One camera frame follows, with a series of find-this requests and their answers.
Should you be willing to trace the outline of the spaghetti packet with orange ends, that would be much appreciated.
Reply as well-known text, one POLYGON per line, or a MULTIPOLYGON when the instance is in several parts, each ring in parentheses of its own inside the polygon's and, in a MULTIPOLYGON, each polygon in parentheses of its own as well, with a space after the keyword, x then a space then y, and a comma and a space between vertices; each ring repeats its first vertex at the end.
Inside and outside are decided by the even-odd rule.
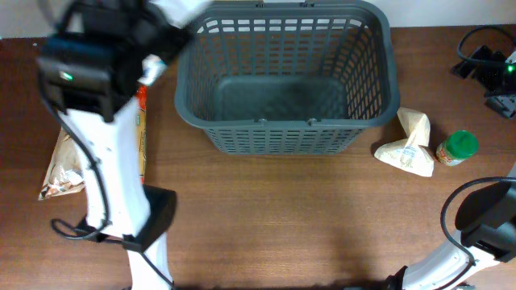
POLYGON ((147 117, 147 87, 141 85, 136 92, 136 99, 138 101, 138 110, 136 115, 136 136, 137 149, 139 157, 139 178, 144 182, 144 175, 147 163, 147 131, 146 131, 146 117, 147 117))

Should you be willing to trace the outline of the grey plastic shopping basket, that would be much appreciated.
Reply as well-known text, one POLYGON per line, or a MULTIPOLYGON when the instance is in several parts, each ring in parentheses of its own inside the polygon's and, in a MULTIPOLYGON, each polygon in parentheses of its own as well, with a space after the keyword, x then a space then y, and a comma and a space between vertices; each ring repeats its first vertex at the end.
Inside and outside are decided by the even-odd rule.
POLYGON ((370 2, 213 2, 192 28, 175 107, 224 153, 337 154, 400 106, 389 21, 370 2))

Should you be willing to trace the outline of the white tissue multipack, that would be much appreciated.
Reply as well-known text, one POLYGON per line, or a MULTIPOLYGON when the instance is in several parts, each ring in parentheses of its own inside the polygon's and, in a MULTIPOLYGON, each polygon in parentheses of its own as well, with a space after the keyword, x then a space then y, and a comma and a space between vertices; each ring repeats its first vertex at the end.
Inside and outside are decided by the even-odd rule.
POLYGON ((153 83, 164 73, 167 64, 156 55, 148 55, 142 60, 142 76, 138 79, 140 85, 152 86, 153 83))

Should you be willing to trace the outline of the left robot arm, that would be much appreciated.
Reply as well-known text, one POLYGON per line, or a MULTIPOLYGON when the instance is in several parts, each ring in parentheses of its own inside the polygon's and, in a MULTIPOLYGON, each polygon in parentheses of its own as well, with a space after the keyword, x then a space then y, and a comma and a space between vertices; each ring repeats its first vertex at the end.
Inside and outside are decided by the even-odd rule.
POLYGON ((79 151, 88 210, 76 224, 59 218, 62 238, 121 246, 134 289, 172 289, 167 231, 174 191, 145 185, 136 147, 136 96, 146 57, 171 60, 190 33, 148 1, 74 1, 37 60, 44 106, 79 151))

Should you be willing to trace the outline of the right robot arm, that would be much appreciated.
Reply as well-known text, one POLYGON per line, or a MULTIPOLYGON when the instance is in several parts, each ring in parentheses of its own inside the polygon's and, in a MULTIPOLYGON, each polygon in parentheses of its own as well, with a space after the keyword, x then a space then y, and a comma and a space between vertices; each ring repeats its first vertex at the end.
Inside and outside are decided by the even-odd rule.
POLYGON ((446 241, 422 261, 389 276, 383 289, 458 289, 473 274, 515 258, 515 177, 469 181, 445 201, 440 217, 446 241), (447 208, 464 190, 469 193, 456 214, 456 231, 446 227, 447 208))

